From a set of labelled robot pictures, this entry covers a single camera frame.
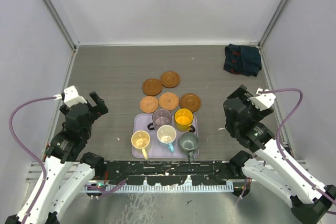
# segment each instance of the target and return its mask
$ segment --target gray floor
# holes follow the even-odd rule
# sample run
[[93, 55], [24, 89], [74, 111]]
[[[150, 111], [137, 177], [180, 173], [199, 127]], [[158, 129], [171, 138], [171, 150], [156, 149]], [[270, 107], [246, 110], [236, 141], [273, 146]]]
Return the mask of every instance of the gray floor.
[[[130, 138], [134, 117], [142, 113], [142, 82], [174, 70], [181, 76], [181, 83], [173, 89], [163, 88], [161, 94], [174, 92], [181, 97], [191, 92], [202, 100], [200, 110], [195, 112], [200, 139], [197, 159], [229, 160], [244, 148], [226, 130], [219, 130], [225, 126], [223, 102], [241, 84], [250, 92], [266, 85], [263, 72], [255, 78], [224, 71], [224, 59], [224, 46], [80, 47], [69, 85], [75, 85], [85, 98], [96, 91], [109, 108], [109, 113], [93, 125], [92, 138], [82, 153], [93, 152], [110, 160], [135, 159]], [[61, 115], [57, 130], [63, 120]], [[263, 123], [276, 131], [274, 114]]]

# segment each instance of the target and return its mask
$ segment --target purple mug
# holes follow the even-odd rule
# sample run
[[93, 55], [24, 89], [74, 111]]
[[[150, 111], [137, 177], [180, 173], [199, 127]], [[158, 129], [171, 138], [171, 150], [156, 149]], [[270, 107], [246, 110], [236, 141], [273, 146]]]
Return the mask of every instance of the purple mug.
[[157, 130], [161, 126], [170, 124], [172, 121], [172, 114], [165, 109], [158, 109], [153, 113], [153, 122], [147, 125], [148, 130]]

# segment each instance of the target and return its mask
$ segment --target mug handle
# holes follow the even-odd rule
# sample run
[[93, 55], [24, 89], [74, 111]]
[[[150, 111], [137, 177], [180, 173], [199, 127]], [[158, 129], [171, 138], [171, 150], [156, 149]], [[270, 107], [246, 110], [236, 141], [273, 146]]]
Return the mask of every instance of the mug handle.
[[169, 149], [172, 153], [174, 152], [174, 146], [172, 144], [169, 144]]
[[189, 129], [190, 129], [190, 130], [188, 130], [189, 132], [193, 132], [194, 133], [196, 131], [195, 127], [192, 126], [192, 125], [189, 126]]
[[150, 131], [154, 130], [154, 123], [150, 123], [149, 125], [147, 125], [147, 129]]
[[188, 152], [188, 159], [190, 163], [194, 162], [194, 153], [192, 151]]
[[147, 155], [147, 152], [145, 149], [141, 149], [142, 150], [142, 154], [143, 154], [143, 157], [145, 158], [145, 160], [148, 160], [148, 155]]

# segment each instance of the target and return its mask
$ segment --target yellow mug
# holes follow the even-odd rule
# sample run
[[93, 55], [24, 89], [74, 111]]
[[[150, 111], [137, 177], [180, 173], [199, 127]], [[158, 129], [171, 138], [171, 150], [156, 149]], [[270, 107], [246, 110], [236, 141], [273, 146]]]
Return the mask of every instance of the yellow mug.
[[194, 120], [193, 113], [188, 109], [179, 109], [174, 115], [175, 127], [179, 131], [195, 132], [196, 129], [192, 125]]
[[142, 152], [145, 160], [148, 160], [148, 152], [150, 150], [151, 137], [146, 131], [137, 131], [131, 137], [133, 147]]

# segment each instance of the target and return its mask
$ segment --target wooden coaster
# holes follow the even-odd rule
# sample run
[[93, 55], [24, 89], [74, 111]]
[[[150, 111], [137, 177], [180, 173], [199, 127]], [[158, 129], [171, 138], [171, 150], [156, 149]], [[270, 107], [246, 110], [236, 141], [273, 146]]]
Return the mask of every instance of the wooden coaster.
[[162, 91], [162, 83], [158, 79], [147, 79], [142, 84], [142, 91], [146, 95], [155, 96]]
[[174, 71], [167, 71], [161, 75], [160, 80], [162, 85], [166, 88], [173, 88], [180, 83], [181, 78], [178, 73]]
[[159, 106], [159, 101], [155, 97], [144, 97], [140, 101], [140, 109], [145, 113], [154, 112]]
[[164, 93], [159, 98], [159, 105], [166, 110], [174, 110], [179, 105], [179, 97], [171, 92]]
[[188, 109], [191, 112], [195, 112], [200, 109], [201, 100], [196, 94], [184, 94], [180, 99], [180, 106], [183, 109]]

